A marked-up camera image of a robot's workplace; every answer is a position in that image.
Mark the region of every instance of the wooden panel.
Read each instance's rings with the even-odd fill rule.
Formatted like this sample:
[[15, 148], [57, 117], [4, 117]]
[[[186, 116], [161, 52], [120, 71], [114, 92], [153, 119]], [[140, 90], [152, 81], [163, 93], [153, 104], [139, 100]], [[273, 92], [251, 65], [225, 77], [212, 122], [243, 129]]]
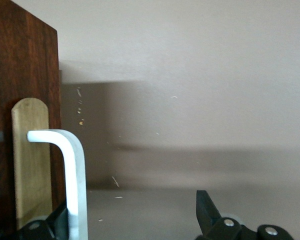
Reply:
[[[42, 100], [52, 129], [61, 128], [57, 32], [9, 0], [0, 0], [0, 229], [15, 223], [12, 107], [23, 98]], [[65, 199], [62, 154], [51, 146], [52, 200]]]
[[49, 144], [27, 139], [28, 131], [40, 129], [49, 129], [47, 105], [33, 97], [20, 100], [12, 109], [17, 229], [52, 212]]

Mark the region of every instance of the metal handle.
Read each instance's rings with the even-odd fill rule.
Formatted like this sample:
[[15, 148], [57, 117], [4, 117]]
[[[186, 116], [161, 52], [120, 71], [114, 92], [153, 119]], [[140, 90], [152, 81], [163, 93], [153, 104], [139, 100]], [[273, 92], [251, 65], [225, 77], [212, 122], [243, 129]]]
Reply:
[[61, 129], [31, 130], [27, 139], [60, 148], [64, 159], [69, 240], [88, 240], [86, 169], [81, 142], [73, 133]]

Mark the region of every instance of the wooden backing plate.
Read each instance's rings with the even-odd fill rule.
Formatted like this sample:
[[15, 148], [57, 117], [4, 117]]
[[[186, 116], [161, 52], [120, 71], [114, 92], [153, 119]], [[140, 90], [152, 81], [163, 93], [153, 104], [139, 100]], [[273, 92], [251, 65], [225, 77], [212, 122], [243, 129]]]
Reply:
[[14, 187], [17, 229], [52, 212], [50, 147], [29, 142], [30, 130], [49, 129], [48, 107], [37, 98], [24, 98], [12, 109]]

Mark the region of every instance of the screw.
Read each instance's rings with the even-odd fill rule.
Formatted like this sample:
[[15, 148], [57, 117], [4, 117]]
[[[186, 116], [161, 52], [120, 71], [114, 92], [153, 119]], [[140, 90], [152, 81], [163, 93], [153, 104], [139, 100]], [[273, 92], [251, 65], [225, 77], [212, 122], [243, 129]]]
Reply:
[[223, 221], [225, 225], [227, 225], [228, 227], [233, 227], [235, 225], [234, 221], [232, 221], [231, 219], [226, 219]]
[[29, 226], [29, 230], [37, 229], [40, 226], [40, 222], [34, 222]]
[[272, 235], [272, 236], [278, 235], [277, 230], [275, 230], [273, 227], [270, 227], [270, 226], [267, 226], [265, 228], [265, 231], [266, 231], [267, 234]]

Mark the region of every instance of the dark brown wooden door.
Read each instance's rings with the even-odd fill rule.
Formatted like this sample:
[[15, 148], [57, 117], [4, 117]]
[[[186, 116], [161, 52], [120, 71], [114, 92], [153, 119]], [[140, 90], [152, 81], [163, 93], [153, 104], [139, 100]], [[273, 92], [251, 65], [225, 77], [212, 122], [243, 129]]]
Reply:
[[[58, 42], [55, 29], [9, 0], [0, 0], [0, 229], [15, 230], [11, 109], [23, 98], [49, 109], [51, 129], [61, 128]], [[52, 198], [65, 199], [61, 152], [51, 147]]]

